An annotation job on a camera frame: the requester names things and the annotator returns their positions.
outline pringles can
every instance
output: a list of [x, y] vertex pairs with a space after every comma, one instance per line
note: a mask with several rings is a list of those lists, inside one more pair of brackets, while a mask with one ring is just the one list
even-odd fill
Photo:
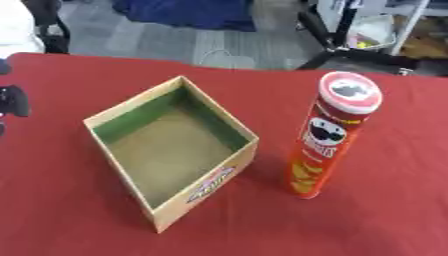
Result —
[[359, 74], [331, 72], [322, 77], [287, 168], [288, 185], [300, 198], [319, 194], [382, 100], [378, 86]]

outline blue fabric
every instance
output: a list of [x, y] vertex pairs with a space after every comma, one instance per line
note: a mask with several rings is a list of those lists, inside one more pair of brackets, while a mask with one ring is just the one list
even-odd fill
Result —
[[251, 0], [115, 0], [114, 9], [132, 21], [202, 29], [255, 31]]

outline table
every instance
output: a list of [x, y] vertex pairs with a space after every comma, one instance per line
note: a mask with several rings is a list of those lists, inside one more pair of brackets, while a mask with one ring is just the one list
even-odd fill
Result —
[[[237, 71], [180, 63], [18, 54], [0, 83], [33, 113], [0, 139], [0, 255], [447, 255], [448, 84], [367, 74], [385, 102], [321, 195], [282, 185], [286, 158], [325, 71]], [[81, 121], [186, 75], [260, 136], [255, 162], [155, 234]]]

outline chair wheel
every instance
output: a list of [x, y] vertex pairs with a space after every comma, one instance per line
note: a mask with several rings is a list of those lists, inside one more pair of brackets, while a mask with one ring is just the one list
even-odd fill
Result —
[[400, 76], [407, 76], [412, 74], [413, 70], [412, 69], [407, 69], [407, 68], [400, 68], [397, 72], [397, 75]]
[[301, 22], [297, 22], [295, 29], [296, 29], [296, 31], [301, 31], [301, 30], [304, 30], [305, 27], [303, 26], [303, 24]]

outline black chair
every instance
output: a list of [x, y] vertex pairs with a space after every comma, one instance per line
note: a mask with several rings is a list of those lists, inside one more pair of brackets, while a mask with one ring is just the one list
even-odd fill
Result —
[[[61, 8], [60, 0], [22, 0], [31, 14], [34, 16], [36, 26], [39, 29], [38, 36], [45, 44], [46, 53], [69, 53], [70, 30], [61, 20], [58, 11]], [[57, 25], [62, 35], [49, 33], [49, 27]]]
[[393, 69], [393, 73], [406, 75], [415, 70], [418, 60], [402, 56], [391, 56], [381, 52], [370, 52], [349, 48], [346, 45], [347, 33], [358, 11], [358, 1], [347, 0], [343, 8], [342, 17], [335, 33], [330, 33], [316, 11], [316, 5], [304, 7], [298, 14], [299, 25], [307, 29], [324, 48], [321, 53], [313, 57], [298, 69], [316, 69], [333, 58], [350, 59], [354, 62], [369, 62]]

